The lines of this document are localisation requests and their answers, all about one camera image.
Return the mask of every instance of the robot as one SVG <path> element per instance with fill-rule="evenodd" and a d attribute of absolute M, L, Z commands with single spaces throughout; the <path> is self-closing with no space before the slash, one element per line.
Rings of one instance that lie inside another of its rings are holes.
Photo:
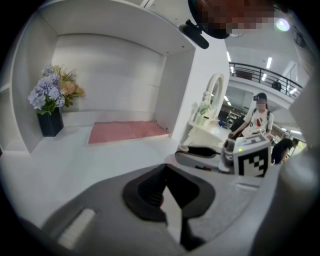
<path fill-rule="evenodd" d="M 271 144 L 263 133 L 236 140 L 227 139 L 223 148 L 180 145 L 176 161 L 205 171 L 241 176 L 264 177 L 271 165 Z"/>

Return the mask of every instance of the black metal railing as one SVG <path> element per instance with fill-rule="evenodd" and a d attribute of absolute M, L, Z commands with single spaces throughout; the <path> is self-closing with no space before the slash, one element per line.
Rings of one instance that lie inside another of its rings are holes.
<path fill-rule="evenodd" d="M 296 99 L 303 90 L 303 87 L 296 82 L 269 69 L 234 62 L 229 62 L 229 66 L 230 76 L 258 82 L 293 99 Z"/>

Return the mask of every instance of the white t-shirt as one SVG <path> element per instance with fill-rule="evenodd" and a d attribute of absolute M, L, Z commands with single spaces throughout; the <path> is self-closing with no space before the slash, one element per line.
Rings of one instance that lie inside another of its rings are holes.
<path fill-rule="evenodd" d="M 249 111 L 243 119 L 245 122 L 249 124 L 242 131 L 242 135 L 244 137 L 247 137 L 252 135 L 253 133 L 259 132 L 260 129 L 263 129 L 265 131 L 272 130 L 272 126 L 274 124 L 274 115 L 271 112 L 269 114 L 269 121 L 267 119 L 267 116 L 268 116 L 267 109 L 263 113 L 259 113 L 258 109 L 254 112 L 254 114 L 253 112 L 254 112 L 254 109 Z"/>

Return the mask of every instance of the black cap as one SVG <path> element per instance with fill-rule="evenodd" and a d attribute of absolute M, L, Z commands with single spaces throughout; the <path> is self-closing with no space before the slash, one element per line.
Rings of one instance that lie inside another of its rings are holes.
<path fill-rule="evenodd" d="M 267 100 L 267 95 L 265 93 L 263 93 L 263 92 L 260 92 L 256 96 L 253 96 L 253 100 L 254 101 L 257 101 L 257 100 L 260 100 L 260 99 Z"/>

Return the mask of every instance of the white plastic part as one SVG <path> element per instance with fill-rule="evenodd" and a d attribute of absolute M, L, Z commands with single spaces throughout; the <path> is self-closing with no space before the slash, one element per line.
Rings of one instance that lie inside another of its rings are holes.
<path fill-rule="evenodd" d="M 178 150 L 183 151 L 183 152 L 188 152 L 189 147 L 186 145 L 179 145 Z"/>
<path fill-rule="evenodd" d="M 84 209 L 61 234 L 58 243 L 65 248 L 72 250 L 95 215 L 96 213 L 92 209 Z"/>

